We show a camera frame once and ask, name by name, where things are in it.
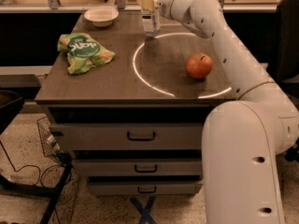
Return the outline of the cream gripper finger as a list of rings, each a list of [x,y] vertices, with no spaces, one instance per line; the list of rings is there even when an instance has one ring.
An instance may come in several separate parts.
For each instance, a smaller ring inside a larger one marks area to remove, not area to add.
[[[149,11],[154,11],[157,0],[136,0],[136,2],[143,8]]]

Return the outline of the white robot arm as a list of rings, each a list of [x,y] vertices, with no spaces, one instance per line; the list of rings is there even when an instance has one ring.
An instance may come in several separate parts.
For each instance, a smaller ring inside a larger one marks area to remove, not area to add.
[[[234,100],[202,132],[206,224],[285,224],[277,154],[299,135],[299,112],[227,24],[218,0],[156,0],[160,14],[210,40]]]

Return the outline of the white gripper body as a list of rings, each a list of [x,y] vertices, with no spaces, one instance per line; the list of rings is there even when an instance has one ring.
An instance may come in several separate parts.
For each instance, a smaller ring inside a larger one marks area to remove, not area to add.
[[[190,6],[193,0],[158,0],[158,9],[162,17],[182,24],[192,20]]]

